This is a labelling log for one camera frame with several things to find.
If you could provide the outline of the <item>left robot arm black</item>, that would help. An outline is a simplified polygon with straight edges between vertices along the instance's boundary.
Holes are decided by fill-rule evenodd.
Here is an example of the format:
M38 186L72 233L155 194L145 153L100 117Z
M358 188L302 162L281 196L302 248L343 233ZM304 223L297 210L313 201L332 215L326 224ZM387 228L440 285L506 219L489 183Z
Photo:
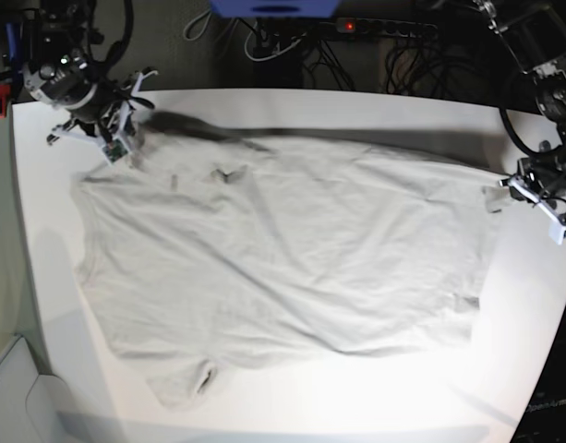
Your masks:
M566 24L549 1L476 1L477 10L512 55L519 76L535 87L537 110L556 127L560 144L534 150L514 130L506 100L499 104L501 122L524 157L501 184L511 196L540 208L566 238Z

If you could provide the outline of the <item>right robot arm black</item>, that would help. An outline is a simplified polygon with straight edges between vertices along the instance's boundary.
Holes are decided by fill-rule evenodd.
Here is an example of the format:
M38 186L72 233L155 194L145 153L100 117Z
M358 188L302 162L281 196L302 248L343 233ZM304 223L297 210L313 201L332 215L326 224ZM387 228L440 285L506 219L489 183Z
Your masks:
M158 71L146 67L120 83L109 78L123 58L134 30L134 6L125 1L124 28L106 56L98 60L92 47L103 43L94 27L95 1L51 1L32 22L29 42L35 47L22 65L24 89L36 101L64 110L69 118L54 126L46 142L62 138L94 145L109 162L127 156L134 148L137 126L135 107L154 104L139 96L142 83Z

